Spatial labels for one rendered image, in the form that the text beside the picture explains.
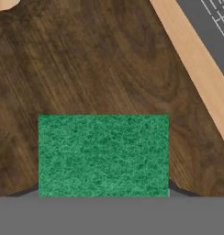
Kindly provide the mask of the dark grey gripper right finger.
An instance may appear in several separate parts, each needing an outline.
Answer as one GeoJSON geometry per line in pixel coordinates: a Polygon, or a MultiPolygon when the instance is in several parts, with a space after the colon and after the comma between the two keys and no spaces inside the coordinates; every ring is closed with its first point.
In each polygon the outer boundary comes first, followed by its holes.
{"type": "Polygon", "coordinates": [[[179,188],[175,182],[169,181],[170,196],[197,196],[196,193],[179,188]]]}

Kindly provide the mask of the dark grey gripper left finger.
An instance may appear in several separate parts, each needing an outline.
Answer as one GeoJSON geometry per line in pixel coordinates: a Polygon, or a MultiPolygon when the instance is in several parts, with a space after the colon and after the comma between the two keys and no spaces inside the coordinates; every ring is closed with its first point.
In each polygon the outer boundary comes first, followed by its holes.
{"type": "Polygon", "coordinates": [[[34,184],[32,187],[19,191],[19,192],[15,192],[14,194],[10,195],[10,197],[19,197],[19,196],[24,196],[28,193],[32,193],[34,191],[39,190],[39,183],[34,184]]]}

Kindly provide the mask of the green scrubbing sponge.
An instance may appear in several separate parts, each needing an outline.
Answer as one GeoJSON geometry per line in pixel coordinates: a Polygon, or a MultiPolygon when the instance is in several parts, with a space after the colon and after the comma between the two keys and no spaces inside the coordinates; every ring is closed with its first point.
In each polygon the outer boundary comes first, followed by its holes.
{"type": "Polygon", "coordinates": [[[168,195],[168,116],[39,116],[39,196],[168,195]]]}

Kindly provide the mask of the dark wooden cutting board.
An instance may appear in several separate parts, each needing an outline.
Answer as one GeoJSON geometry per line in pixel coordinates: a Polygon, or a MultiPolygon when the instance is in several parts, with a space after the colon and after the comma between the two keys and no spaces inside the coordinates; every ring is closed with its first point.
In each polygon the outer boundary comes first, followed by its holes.
{"type": "Polygon", "coordinates": [[[224,196],[224,141],[150,0],[0,12],[0,196],[38,181],[41,114],[166,114],[172,183],[224,196]]]}

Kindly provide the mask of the pale tan round object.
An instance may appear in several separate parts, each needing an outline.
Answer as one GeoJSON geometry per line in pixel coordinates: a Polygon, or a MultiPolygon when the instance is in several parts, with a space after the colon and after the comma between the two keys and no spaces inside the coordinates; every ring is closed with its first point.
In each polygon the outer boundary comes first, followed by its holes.
{"type": "Polygon", "coordinates": [[[9,10],[18,5],[20,0],[0,0],[0,11],[9,10]]]}

